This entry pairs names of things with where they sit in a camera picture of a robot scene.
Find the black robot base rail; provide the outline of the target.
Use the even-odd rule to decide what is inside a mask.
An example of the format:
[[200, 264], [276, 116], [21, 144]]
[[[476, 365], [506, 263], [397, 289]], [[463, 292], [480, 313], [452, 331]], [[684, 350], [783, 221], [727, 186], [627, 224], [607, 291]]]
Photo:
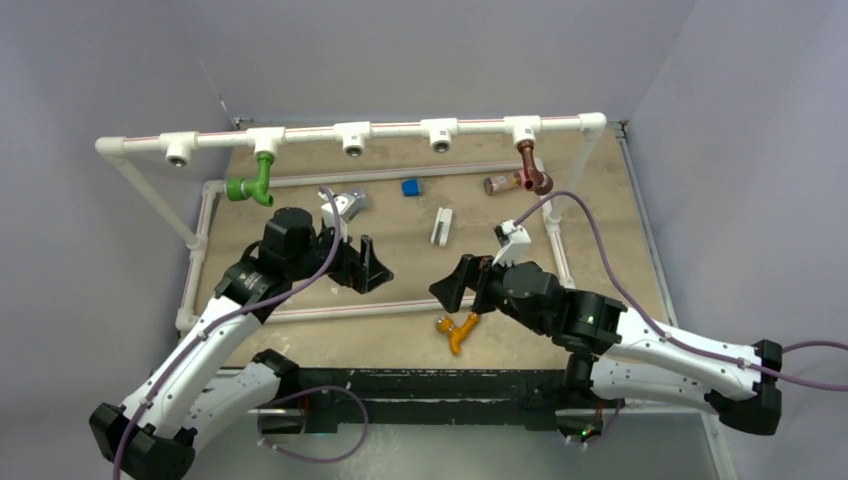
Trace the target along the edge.
[[592, 417], [603, 400], [564, 370], [302, 368], [287, 374], [271, 408], [306, 416], [310, 433], [343, 424], [520, 426], [555, 431], [565, 416]]

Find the orange water faucet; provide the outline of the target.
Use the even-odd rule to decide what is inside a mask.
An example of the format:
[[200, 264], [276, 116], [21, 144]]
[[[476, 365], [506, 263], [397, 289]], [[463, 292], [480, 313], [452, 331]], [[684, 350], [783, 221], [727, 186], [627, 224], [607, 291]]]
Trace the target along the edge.
[[463, 342], [479, 323], [480, 316], [476, 313], [469, 313], [462, 325], [457, 325], [450, 316], [445, 315], [436, 321], [436, 330], [448, 339], [451, 353], [459, 356]]

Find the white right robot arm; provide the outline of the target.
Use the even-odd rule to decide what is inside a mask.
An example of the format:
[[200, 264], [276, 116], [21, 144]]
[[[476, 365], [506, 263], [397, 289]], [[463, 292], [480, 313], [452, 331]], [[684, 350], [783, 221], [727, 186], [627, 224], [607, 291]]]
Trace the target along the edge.
[[779, 370], [783, 348], [713, 340], [650, 322], [599, 293], [567, 288], [534, 262], [495, 264], [466, 254], [430, 294], [448, 312], [465, 291], [473, 313], [498, 311], [570, 354], [561, 381], [564, 399], [584, 407], [594, 399], [645, 399], [714, 414], [743, 433], [768, 436], [782, 414], [782, 393], [767, 368]]

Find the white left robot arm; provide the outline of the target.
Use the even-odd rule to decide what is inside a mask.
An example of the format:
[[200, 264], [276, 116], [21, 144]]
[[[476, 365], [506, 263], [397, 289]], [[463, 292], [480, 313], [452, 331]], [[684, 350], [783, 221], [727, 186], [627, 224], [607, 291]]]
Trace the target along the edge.
[[235, 419], [255, 407], [327, 407], [343, 387], [306, 383], [299, 366], [268, 349], [223, 382], [215, 376], [236, 347], [294, 294], [323, 276], [366, 294], [393, 273], [362, 236], [354, 248], [338, 213], [316, 230], [300, 208], [279, 209], [261, 240], [249, 245], [215, 288], [200, 319], [164, 363], [120, 404], [99, 405], [89, 425], [115, 479], [181, 479], [196, 454]]

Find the white PVC pipe frame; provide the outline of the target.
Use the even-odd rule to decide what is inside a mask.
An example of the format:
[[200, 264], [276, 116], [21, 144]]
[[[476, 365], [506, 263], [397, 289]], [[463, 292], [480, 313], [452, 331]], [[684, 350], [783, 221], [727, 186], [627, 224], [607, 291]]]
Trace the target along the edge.
[[[607, 117], [600, 112], [552, 117], [519, 115], [501, 119], [434, 118], [389, 123], [358, 121], [336, 123], [331, 126], [253, 127], [244, 131], [231, 132], [188, 131], [165, 132], [147, 137], [101, 137], [96, 140], [95, 149], [106, 162], [114, 166], [129, 181], [154, 211], [183, 239], [189, 249], [188, 276], [176, 315], [177, 329], [187, 331], [199, 321], [194, 304], [201, 268], [208, 250], [212, 210], [215, 199], [220, 195], [226, 196], [224, 189], [227, 180], [213, 180], [205, 183], [197, 225], [191, 228], [178, 217], [164, 198], [131, 163], [130, 157], [133, 154], [161, 152], [169, 164], [184, 167], [191, 162], [193, 154], [202, 149], [249, 147], [254, 156], [259, 152], [270, 152], [277, 160], [281, 148], [289, 144], [335, 141], [340, 145], [343, 154], [350, 158], [360, 158], [365, 154], [370, 140], [413, 137], [427, 139], [435, 153], [445, 154], [450, 151], [453, 141], [462, 135], [508, 135], [516, 149], [516, 144], [522, 140], [532, 140], [536, 143], [540, 133], [577, 131], [582, 135], [583, 140], [566, 178], [567, 186], [573, 188], [579, 182], [583, 169], [607, 124]], [[395, 180], [404, 177], [453, 176], [507, 169], [522, 169], [521, 157], [513, 162], [383, 169], [295, 177], [272, 177], [270, 170], [269, 193], [271, 188]]]

